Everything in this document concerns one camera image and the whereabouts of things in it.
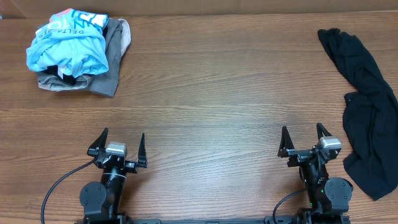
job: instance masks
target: fabric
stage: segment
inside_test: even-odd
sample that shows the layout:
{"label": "fabric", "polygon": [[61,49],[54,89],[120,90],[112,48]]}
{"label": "fabric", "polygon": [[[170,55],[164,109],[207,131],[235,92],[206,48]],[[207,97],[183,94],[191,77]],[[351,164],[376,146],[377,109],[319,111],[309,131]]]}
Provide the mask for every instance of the fabric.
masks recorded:
{"label": "fabric", "polygon": [[377,200],[398,185],[397,99],[356,36],[330,29],[319,30],[318,37],[339,72],[358,89],[345,95],[343,127],[354,151],[344,160],[344,168]]}
{"label": "fabric", "polygon": [[118,19],[123,26],[123,31],[122,31],[122,38],[121,38],[121,46],[122,46],[122,56],[127,50],[127,47],[130,45],[131,42],[131,32],[130,32],[130,26],[129,23],[125,19]]}
{"label": "fabric", "polygon": [[121,21],[114,19],[109,19],[108,25],[103,30],[106,41],[106,58],[109,63],[108,72],[95,76],[81,75],[76,79],[74,85],[63,82],[54,71],[51,74],[37,72],[39,88],[50,91],[89,90],[113,97],[119,83],[119,66],[124,47],[121,44],[121,36],[125,32],[130,34],[129,28],[124,30]]}
{"label": "fabric", "polygon": [[46,70],[43,71],[43,73],[46,73],[48,75],[55,75],[59,79],[61,79],[63,82],[69,84],[69,85],[74,85],[76,84],[76,78],[71,76],[71,75],[63,75],[63,70],[65,67],[58,67],[57,65],[51,65],[48,66]]}
{"label": "fabric", "polygon": [[87,73],[108,71],[102,29],[108,16],[67,9],[50,18],[50,23],[36,31],[36,38],[26,49],[26,64],[41,72],[58,65],[64,75],[77,78]]}

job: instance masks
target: wooden table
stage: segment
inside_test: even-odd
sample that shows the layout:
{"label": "wooden table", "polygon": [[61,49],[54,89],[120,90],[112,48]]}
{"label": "wooden table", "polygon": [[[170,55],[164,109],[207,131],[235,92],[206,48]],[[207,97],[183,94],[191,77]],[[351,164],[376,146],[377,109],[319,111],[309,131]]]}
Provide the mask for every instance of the wooden table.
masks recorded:
{"label": "wooden table", "polygon": [[[146,134],[149,166],[128,175],[122,210],[133,218],[262,218],[303,188],[298,168],[277,157],[287,125],[296,149],[317,142],[322,122],[343,149],[328,163],[350,180],[352,151],[342,127],[344,94],[317,30],[357,35],[398,91],[398,12],[246,16],[128,17],[133,44],[113,99],[37,86],[25,50],[46,20],[0,21],[0,223],[39,223],[51,185],[88,162],[87,147],[109,128],[136,159]],[[79,192],[99,180],[90,166],[51,195],[46,223],[83,218]],[[373,202],[356,185],[353,223],[396,223],[398,191]],[[305,194],[278,214],[308,207]]]}

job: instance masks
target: crumpled clothing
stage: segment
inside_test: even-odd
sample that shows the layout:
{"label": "crumpled clothing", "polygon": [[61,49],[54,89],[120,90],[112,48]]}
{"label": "crumpled clothing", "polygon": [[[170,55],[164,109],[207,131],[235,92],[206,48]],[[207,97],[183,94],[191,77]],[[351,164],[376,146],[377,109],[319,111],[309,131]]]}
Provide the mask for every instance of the crumpled clothing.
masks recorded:
{"label": "crumpled clothing", "polygon": [[124,19],[109,19],[104,29],[106,41],[106,58],[109,62],[109,71],[101,75],[81,75],[76,79],[74,85],[70,85],[59,79],[55,74],[49,75],[37,72],[39,88],[50,91],[64,90],[89,90],[105,96],[113,97],[119,83],[119,66],[121,57],[127,49],[130,41],[122,42],[123,38],[128,40],[131,36],[130,28]]}
{"label": "crumpled clothing", "polygon": [[58,73],[98,75],[107,72],[105,38],[109,19],[104,14],[67,9],[50,18],[50,23],[36,31],[36,38],[26,49],[26,64],[40,72],[57,65]]}

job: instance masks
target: black cable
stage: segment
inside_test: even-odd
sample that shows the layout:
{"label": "black cable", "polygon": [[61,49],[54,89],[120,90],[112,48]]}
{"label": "black cable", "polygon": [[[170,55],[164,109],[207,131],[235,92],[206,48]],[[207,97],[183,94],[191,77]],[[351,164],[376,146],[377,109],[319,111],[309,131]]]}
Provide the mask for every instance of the black cable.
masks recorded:
{"label": "black cable", "polygon": [[321,159],[319,158],[318,153],[316,153],[315,155],[316,155],[315,158],[318,159],[317,178],[315,178],[316,181],[313,183],[313,186],[308,186],[307,188],[310,188],[310,187],[315,188],[318,184],[318,181],[321,179],[321,177],[319,175],[319,172],[322,169]]}
{"label": "black cable", "polygon": [[274,211],[272,212],[272,219],[274,220],[274,223],[275,223],[275,224],[278,224],[278,222],[276,221],[276,218],[275,218],[276,210],[278,209],[278,207],[279,207],[282,203],[284,203],[287,199],[289,199],[289,198],[291,198],[291,197],[294,197],[294,196],[296,196],[296,195],[299,195],[299,194],[303,193],[303,192],[306,191],[306,190],[307,190],[307,189],[298,190],[298,191],[296,191],[296,192],[294,192],[294,193],[292,193],[292,194],[290,194],[290,195],[284,197],[280,202],[278,202],[278,204],[277,204],[277,205],[275,206],[275,208],[274,208]]}
{"label": "black cable", "polygon": [[50,188],[50,190],[47,192],[47,195],[44,198],[43,204],[42,204],[42,211],[40,213],[40,219],[42,221],[42,224],[44,224],[44,208],[45,208],[45,204],[47,203],[47,200],[49,199],[50,194],[52,193],[52,191],[54,190],[54,188],[61,182],[63,181],[65,178],[67,178],[68,176],[70,176],[71,174],[74,174],[75,172],[81,170],[82,168],[88,167],[90,164],[94,163],[94,161],[97,158],[94,158],[92,161],[87,162],[86,164],[70,171],[69,173],[65,174],[63,177],[61,177],[59,180],[56,181],[56,183],[54,183],[54,185]]}

